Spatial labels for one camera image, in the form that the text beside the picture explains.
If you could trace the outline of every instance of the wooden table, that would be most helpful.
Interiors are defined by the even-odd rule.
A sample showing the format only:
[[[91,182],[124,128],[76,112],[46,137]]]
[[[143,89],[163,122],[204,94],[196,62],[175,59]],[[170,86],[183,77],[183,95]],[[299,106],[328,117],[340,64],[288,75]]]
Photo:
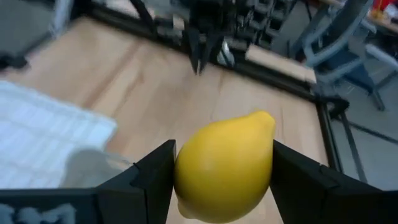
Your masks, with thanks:
[[[212,65],[195,76],[186,56],[90,19],[79,19],[29,59],[27,70],[1,77],[113,117],[119,127],[107,150],[132,161],[167,139],[179,149],[212,121],[263,109],[277,121],[276,140],[327,163],[313,104]],[[182,218],[173,196],[167,223],[201,222]],[[282,223],[271,191],[234,223]]]

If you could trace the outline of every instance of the yellow lemon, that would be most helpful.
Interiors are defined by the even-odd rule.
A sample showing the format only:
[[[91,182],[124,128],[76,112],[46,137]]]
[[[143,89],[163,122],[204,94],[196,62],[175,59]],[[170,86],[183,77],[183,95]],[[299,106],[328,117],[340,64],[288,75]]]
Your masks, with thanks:
[[[180,213],[208,223],[231,222],[249,213],[269,186],[274,131],[273,117],[257,111],[195,133],[175,163]]]

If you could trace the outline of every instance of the white cloth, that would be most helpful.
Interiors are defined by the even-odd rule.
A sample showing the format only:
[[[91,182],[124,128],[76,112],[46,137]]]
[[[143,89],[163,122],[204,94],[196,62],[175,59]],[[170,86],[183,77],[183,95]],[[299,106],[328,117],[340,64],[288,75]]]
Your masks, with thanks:
[[[0,81],[0,189],[58,187],[68,158],[103,150],[115,130],[110,118]]]

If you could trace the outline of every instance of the floor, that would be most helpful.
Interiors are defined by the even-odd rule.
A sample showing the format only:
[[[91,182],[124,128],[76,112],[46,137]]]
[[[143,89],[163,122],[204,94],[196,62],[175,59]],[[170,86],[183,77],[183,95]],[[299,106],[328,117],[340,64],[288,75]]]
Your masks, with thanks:
[[[43,5],[28,4],[25,1],[0,0],[0,28],[8,30],[7,35],[0,36],[0,50],[11,53],[20,52],[26,48],[26,43],[31,43],[46,32],[51,18],[51,10]],[[283,51],[281,48],[285,46],[285,41],[297,38],[306,24],[308,24],[308,17],[303,4],[299,3],[283,25],[280,32],[281,38],[274,41],[272,48],[277,52]],[[352,39],[349,46],[353,52],[364,55],[363,46],[358,39]],[[376,82],[391,72],[390,68],[377,60],[368,60],[366,68]],[[396,86],[398,86],[398,78],[381,90],[381,96],[387,107],[383,112],[378,111],[372,100],[359,88],[343,83],[338,92],[351,103],[347,111],[350,121],[398,139],[396,128],[398,126],[396,116],[398,88]],[[334,121],[333,129],[344,172],[358,178],[343,126],[338,121]],[[355,129],[352,129],[352,132],[368,182],[383,190],[398,189],[398,174],[395,172],[398,169],[397,146]]]

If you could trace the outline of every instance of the gray chair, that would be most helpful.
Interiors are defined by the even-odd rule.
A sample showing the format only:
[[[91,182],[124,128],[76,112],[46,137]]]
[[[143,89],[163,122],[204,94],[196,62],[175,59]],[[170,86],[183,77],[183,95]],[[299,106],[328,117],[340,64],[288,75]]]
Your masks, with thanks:
[[[398,76],[398,36],[396,34],[377,33],[376,38],[368,41],[365,50],[368,57],[376,58],[394,69],[392,73],[377,84],[378,88],[382,88]]]
[[[379,110],[384,103],[377,86],[366,71],[363,60],[348,50],[348,39],[354,34],[371,7],[373,0],[348,0],[333,20],[313,30],[303,39],[305,65],[314,68],[320,85],[335,85],[345,79],[373,96]]]

